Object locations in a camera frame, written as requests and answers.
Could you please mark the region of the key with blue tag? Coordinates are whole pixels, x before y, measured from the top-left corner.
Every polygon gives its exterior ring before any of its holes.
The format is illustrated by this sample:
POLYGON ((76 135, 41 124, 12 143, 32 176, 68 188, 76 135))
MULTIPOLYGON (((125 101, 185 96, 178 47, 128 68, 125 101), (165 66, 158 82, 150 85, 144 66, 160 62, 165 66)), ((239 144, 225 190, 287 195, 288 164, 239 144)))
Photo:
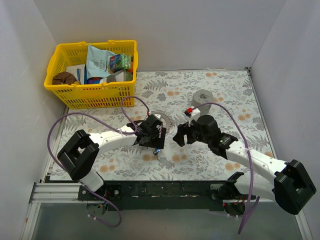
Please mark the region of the key with blue tag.
POLYGON ((155 160, 158 160, 159 159, 159 154, 161 153, 161 149, 159 149, 159 148, 155 148, 154 149, 154 151, 153 151, 153 158, 155 159, 155 160))

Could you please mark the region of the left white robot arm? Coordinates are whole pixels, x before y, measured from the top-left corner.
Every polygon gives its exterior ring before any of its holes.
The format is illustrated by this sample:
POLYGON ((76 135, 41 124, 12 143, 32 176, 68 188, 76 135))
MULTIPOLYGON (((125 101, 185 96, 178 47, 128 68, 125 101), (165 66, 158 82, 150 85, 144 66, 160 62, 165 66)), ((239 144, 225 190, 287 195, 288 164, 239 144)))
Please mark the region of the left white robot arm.
POLYGON ((99 133, 76 131, 57 154, 57 159, 73 181, 85 185, 95 200, 106 196, 103 178, 93 165, 97 156, 121 147, 139 145, 155 150, 165 146, 167 129, 157 115, 127 123, 121 128, 99 133))

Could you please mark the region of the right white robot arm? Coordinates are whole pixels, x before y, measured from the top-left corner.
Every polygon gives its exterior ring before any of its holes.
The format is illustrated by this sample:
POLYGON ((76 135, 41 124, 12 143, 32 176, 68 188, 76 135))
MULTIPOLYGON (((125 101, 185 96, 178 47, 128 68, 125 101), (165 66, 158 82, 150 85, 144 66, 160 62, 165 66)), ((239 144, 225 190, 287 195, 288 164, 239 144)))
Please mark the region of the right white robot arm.
POLYGON ((275 201, 286 212, 297 215, 317 192, 301 162, 295 159, 287 162, 247 149, 236 137, 221 132, 211 115, 178 125, 173 141, 180 147, 195 142, 206 144, 215 155, 226 160, 247 168, 252 164, 253 171, 263 177, 251 184, 251 176, 238 171, 212 191, 215 198, 237 199, 252 194, 275 201))

